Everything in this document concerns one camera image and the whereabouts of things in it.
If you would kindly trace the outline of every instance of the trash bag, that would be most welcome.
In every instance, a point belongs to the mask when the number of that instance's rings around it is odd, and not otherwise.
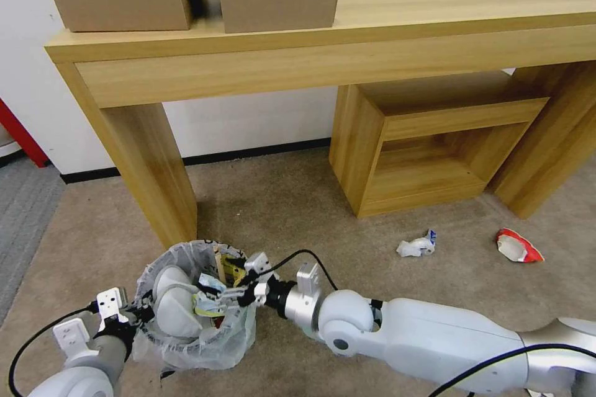
[[[197,283],[201,273],[217,277],[214,248],[221,254],[246,258],[241,250],[214,241],[198,240],[174,245],[152,264],[137,280],[135,303],[153,289],[158,273],[167,265],[177,265]],[[190,342],[164,334],[154,322],[144,324],[132,346],[135,361],[157,360],[162,371],[187,369],[230,369],[236,366],[255,342],[255,306],[228,309],[219,328],[204,329]]]

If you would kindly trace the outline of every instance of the red door frame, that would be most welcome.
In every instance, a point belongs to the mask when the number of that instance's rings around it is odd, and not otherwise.
[[[11,134],[27,156],[37,165],[45,167],[49,163],[48,156],[37,145],[29,132],[22,126],[8,106],[0,98],[0,124]]]

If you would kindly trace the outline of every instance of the cardboard box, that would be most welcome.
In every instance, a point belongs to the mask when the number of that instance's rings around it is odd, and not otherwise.
[[[337,0],[220,0],[226,33],[329,28]]]
[[[189,0],[54,0],[71,31],[186,30]]]

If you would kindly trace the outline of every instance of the wooden console table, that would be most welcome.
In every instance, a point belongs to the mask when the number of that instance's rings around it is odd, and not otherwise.
[[[492,183],[521,217],[596,149],[596,0],[339,0],[330,29],[69,33],[46,46],[165,246],[197,206],[162,102],[508,67],[551,96]]]

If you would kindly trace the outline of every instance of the table leg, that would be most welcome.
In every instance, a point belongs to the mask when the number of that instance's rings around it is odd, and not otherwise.
[[[491,182],[528,218],[596,151],[596,61],[520,68],[514,77],[551,96]]]
[[[56,67],[164,246],[196,239],[196,198],[163,106],[100,109],[74,64]]]

